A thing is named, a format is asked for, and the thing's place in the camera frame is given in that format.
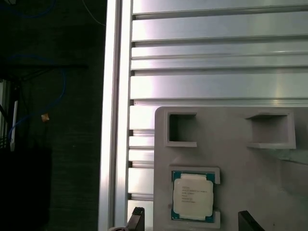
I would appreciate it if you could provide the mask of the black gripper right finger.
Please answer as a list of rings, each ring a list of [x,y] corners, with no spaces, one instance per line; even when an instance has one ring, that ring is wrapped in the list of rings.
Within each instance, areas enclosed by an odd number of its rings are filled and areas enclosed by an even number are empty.
[[[248,211],[238,213],[238,231],[261,231],[261,226]]]

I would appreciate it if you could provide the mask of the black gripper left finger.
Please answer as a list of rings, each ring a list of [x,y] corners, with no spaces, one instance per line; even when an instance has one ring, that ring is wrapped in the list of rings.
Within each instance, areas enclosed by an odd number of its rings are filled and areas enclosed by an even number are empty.
[[[129,221],[124,227],[112,227],[111,231],[145,231],[145,210],[135,207]]]

